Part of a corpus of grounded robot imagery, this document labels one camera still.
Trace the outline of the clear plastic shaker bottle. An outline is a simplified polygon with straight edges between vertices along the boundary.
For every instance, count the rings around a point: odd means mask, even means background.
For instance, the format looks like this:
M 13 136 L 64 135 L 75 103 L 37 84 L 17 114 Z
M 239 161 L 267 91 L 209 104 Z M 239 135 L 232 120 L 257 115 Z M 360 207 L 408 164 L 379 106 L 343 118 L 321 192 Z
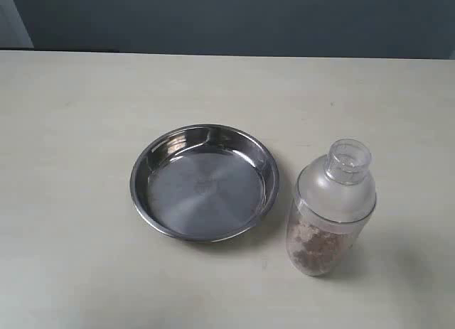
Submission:
M 331 272 L 368 223 L 378 198 L 371 159 L 361 142 L 340 139 L 300 172 L 286 237 L 287 254 L 300 272 Z

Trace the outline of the round stainless steel plate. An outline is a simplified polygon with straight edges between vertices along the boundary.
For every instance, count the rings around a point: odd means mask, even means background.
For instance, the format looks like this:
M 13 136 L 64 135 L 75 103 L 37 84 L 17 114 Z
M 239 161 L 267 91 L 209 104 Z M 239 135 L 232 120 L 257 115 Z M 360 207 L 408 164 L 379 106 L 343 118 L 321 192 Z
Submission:
M 231 239 L 258 226 L 279 191 L 279 169 L 258 139 L 194 124 L 152 141 L 130 175 L 132 202 L 161 234 L 187 242 Z

